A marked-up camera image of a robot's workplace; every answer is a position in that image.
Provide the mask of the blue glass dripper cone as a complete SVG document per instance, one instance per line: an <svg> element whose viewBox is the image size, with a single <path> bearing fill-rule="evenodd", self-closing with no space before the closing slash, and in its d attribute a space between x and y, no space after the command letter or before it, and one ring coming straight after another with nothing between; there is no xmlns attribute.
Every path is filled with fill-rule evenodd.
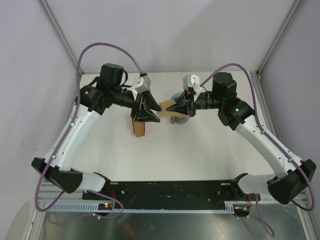
<svg viewBox="0 0 320 240"><path fill-rule="evenodd" d="M172 97L172 100L174 100L178 105L184 105L185 104L185 93L184 92L177 92Z"/></svg>

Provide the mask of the single brown coffee filter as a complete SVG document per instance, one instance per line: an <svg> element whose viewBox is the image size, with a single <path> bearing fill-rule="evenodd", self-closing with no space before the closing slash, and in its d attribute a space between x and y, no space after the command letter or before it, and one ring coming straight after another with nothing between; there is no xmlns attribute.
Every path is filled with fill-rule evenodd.
<svg viewBox="0 0 320 240"><path fill-rule="evenodd" d="M157 111L156 114L159 118L170 118L170 117L180 117L184 118L186 117L185 114L174 112L174 111L168 111L167 108L173 106L176 104L176 101L173 99L166 100L164 102L161 102L159 106L161 107L161 111Z"/></svg>

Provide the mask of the wooden dripper ring holder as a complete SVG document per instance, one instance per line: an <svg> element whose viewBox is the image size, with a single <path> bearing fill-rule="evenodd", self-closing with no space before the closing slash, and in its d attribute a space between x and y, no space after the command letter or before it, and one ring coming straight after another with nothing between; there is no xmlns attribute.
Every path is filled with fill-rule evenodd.
<svg viewBox="0 0 320 240"><path fill-rule="evenodd" d="M187 118L187 117L188 117L188 115L186 115L186 114L181 114L181 113L175 113L175 114L173 115L173 117L178 117L178 118Z"/></svg>

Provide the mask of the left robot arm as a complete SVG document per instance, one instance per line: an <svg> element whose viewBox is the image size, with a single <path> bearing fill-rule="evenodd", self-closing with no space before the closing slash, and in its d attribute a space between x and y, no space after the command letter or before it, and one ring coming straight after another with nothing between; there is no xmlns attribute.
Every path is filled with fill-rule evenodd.
<svg viewBox="0 0 320 240"><path fill-rule="evenodd" d="M90 190L100 200L110 196L106 177L75 170L73 165L85 137L112 105L129 108L130 117L138 123L161 121L155 112L162 109L151 94L148 74L141 73L132 86L122 83L122 79L127 78L128 73L122 66L106 63L99 76L80 89L80 97L75 100L70 119L57 141L45 157L36 157L31 163L47 181L68 194Z"/></svg>

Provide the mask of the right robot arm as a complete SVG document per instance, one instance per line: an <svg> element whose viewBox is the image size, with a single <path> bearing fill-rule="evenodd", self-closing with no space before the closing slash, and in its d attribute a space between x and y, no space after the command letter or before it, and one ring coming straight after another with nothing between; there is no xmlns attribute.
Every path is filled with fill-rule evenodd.
<svg viewBox="0 0 320 240"><path fill-rule="evenodd" d="M235 200L242 201L248 194L263 194L286 205L308 187L316 164L292 153L258 122L255 110L237 96L237 83L230 73L218 72L211 91L204 90L194 74L186 75L182 84L182 95L167 111L194 117L197 110L217 109L222 124L245 138L273 170L271 175L242 174L230 188Z"/></svg>

